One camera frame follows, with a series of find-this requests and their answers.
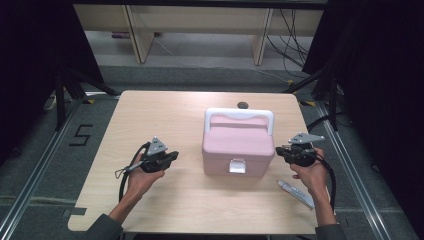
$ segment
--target small round object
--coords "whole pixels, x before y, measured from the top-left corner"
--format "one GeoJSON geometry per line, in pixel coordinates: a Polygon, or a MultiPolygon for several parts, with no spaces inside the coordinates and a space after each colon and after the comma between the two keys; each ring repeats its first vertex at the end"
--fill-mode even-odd
{"type": "Polygon", "coordinates": [[[237,107],[240,108],[240,109],[248,109],[249,104],[247,104],[247,102],[239,102],[239,103],[237,103],[237,107]]]}

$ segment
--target wooden table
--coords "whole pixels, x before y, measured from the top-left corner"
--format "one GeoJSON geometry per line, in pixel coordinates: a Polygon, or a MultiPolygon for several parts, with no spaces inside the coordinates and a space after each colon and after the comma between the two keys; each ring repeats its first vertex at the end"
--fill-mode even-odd
{"type": "Polygon", "coordinates": [[[296,98],[291,94],[226,92],[126,91],[121,95],[87,180],[76,203],[86,208],[72,215],[69,228],[86,231],[118,203],[121,179],[137,149],[153,136],[179,156],[128,216],[127,232],[213,234],[312,234],[315,211],[277,185],[283,179],[306,191],[284,159],[275,156],[262,178],[208,176],[203,172],[204,113],[209,107],[271,110],[274,142],[287,144],[306,132],[296,98]]]}

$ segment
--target white handle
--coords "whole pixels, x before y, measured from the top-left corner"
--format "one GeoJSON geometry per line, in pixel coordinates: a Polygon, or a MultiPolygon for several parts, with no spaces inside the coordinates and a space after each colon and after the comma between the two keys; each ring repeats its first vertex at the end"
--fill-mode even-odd
{"type": "Polygon", "coordinates": [[[205,132],[209,132],[211,130],[211,117],[214,114],[223,114],[225,116],[237,119],[265,116],[268,118],[268,135],[272,136],[272,131],[274,129],[274,114],[269,110],[208,108],[205,113],[205,132]]]}

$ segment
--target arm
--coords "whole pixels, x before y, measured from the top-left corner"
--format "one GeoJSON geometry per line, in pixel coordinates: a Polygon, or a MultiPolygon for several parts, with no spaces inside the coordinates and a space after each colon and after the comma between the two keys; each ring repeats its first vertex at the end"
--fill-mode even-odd
{"type": "MultiPolygon", "coordinates": [[[[315,151],[319,155],[324,156],[324,152],[321,149],[316,148],[315,151]]],[[[290,169],[297,173],[293,175],[293,178],[302,181],[314,200],[318,222],[318,227],[316,228],[318,239],[345,239],[343,230],[337,224],[336,217],[330,205],[326,183],[327,170],[324,165],[319,161],[315,161],[309,167],[291,164],[290,169]]]]}
{"type": "MultiPolygon", "coordinates": [[[[140,161],[141,155],[137,157],[135,163],[140,161]]],[[[143,195],[150,189],[153,183],[165,175],[164,171],[155,173],[145,173],[141,168],[132,171],[128,178],[128,188],[121,201],[109,213],[101,215],[96,222],[88,229],[84,239],[111,239],[116,240],[122,232],[122,223],[132,209],[142,199],[143,195]]]]}

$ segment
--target gray carpet floor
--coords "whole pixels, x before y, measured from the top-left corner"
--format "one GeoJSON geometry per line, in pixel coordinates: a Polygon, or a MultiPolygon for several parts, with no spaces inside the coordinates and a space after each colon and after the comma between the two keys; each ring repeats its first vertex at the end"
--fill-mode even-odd
{"type": "MultiPolygon", "coordinates": [[[[101,67],[108,86],[124,90],[172,90],[172,91],[226,91],[226,92],[281,92],[288,87],[286,81],[299,82],[285,71],[231,70],[224,68],[139,68],[101,67]]],[[[86,91],[97,91],[84,85],[86,91]]],[[[299,101],[312,100],[313,84],[296,93],[299,101]]],[[[30,204],[24,212],[11,239],[75,239],[80,233],[68,230],[69,211],[72,210],[94,156],[108,126],[118,100],[96,99],[92,104],[82,104],[54,154],[30,204]],[[74,135],[80,125],[81,134],[90,135],[85,146],[72,146],[84,139],[74,135]]],[[[316,107],[300,106],[305,123],[319,118],[316,107]]],[[[0,168],[0,217],[4,218],[13,200],[24,187],[28,177],[54,134],[55,110],[38,119],[26,140],[19,146],[21,155],[11,156],[0,168]]],[[[372,159],[363,146],[347,116],[337,118],[339,134],[360,173],[369,195],[393,239],[418,239],[399,208],[380,174],[371,168],[372,159]]],[[[328,138],[324,125],[318,124],[312,134],[328,138]]],[[[337,178],[336,213],[348,239],[376,239],[363,209],[349,182],[346,172],[330,141],[316,143],[325,149],[326,159],[337,178]]],[[[315,239],[314,235],[305,236],[315,239]]],[[[272,240],[299,239],[296,236],[271,236],[272,240]]]]}

